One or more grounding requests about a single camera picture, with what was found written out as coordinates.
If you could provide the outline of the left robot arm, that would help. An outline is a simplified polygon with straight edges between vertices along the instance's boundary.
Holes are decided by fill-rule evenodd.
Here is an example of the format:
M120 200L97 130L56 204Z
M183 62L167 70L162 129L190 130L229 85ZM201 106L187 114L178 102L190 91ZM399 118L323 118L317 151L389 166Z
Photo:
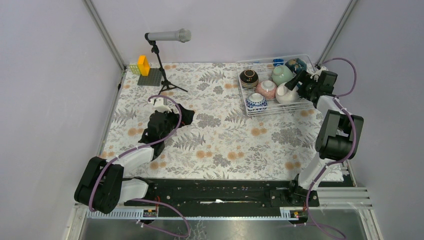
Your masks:
M133 199L144 206L152 204L155 192L148 182L139 177L126 179L124 175L159 157L165 148L165 139L182 125L180 114L155 111L138 146L110 160L94 156L88 161L74 192L74 200L103 214Z

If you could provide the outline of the plain white bowl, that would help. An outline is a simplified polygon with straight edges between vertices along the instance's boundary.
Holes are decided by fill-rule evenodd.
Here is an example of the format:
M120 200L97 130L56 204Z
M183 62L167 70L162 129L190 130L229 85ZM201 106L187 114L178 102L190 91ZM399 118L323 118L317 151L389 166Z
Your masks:
M280 104L290 104L297 102L299 100L299 95L297 93L298 87L296 86L294 90L289 90L285 87L284 84L278 86L275 92L275 99Z

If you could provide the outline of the pink patterned bowl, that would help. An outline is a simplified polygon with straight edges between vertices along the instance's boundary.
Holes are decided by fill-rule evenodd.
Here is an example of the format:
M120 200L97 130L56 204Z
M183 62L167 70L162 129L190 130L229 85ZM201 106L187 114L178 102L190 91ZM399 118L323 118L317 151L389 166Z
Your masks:
M271 80L264 80L258 83L255 92L264 96L267 100L275 99L277 86Z

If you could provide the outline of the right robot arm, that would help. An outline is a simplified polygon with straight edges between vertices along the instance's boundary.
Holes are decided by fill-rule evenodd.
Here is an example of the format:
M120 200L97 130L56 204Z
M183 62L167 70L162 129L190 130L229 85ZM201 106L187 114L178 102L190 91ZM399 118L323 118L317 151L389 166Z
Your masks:
M287 173L299 168L286 193L287 201L293 206L311 199L325 175L356 153L364 120L351 115L332 94L336 79L337 75L331 71L322 70L315 77L303 70L276 91L277 97L297 96L310 101L324 117L313 160L304 167L291 161L285 163ZM253 172L264 176L266 169L275 169L271 162L280 161L298 148L305 149L312 139L312 135L302 133L299 121L293 123L282 116L265 115L267 109L262 98L248 110L249 116L244 117L237 109L219 111L208 102L206 110L195 114L193 132L181 135L173 146L195 151L199 157L210 155L210 147L215 147L212 155L216 165L244 158L253 164Z

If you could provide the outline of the blue white patterned bowl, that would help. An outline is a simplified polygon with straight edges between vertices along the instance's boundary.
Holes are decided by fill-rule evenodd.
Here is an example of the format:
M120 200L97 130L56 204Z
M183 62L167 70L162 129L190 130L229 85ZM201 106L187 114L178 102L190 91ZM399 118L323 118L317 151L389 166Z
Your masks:
M251 94L246 100L246 111L248 113L260 113L268 108L268 102L266 98L260 93Z

